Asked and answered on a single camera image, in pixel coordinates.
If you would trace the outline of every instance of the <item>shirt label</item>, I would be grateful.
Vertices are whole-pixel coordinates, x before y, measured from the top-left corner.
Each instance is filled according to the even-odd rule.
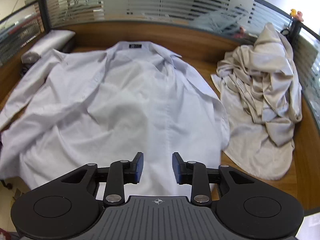
[[[141,49],[141,44],[129,44],[129,49]]]

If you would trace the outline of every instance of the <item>beige garment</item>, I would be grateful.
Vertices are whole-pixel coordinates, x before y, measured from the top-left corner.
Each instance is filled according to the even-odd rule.
[[[271,23],[254,46],[227,52],[212,80],[231,129],[226,154],[248,173],[279,179],[289,169],[294,124],[301,121],[301,86],[292,47]]]

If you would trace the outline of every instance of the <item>white shirt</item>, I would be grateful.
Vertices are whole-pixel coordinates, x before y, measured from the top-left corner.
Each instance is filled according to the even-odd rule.
[[[210,86],[179,55],[151,42],[51,50],[12,92],[0,128],[27,104],[2,133],[0,178],[20,176],[31,189],[86,163],[108,167],[143,152],[140,183],[126,185],[126,197],[189,196],[190,187],[176,183],[172,153],[217,168],[229,141],[226,111]]]

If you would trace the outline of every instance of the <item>circular cover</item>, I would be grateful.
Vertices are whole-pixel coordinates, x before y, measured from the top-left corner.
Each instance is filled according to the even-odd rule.
[[[19,233],[32,239],[67,239],[97,220],[98,202],[78,184],[44,186],[14,203],[11,217]]]
[[[302,206],[294,197],[273,187],[257,190],[252,184],[226,193],[216,213],[231,231],[254,239],[292,236],[303,220]]]

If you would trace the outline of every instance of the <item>crosshair symbol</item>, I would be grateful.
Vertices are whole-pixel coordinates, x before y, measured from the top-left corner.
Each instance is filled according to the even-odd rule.
[[[154,200],[153,202],[154,202],[154,203],[157,203],[157,204],[159,205],[159,204],[161,204],[162,202],[164,202],[164,200],[161,200],[161,199],[158,198],[158,199]]]

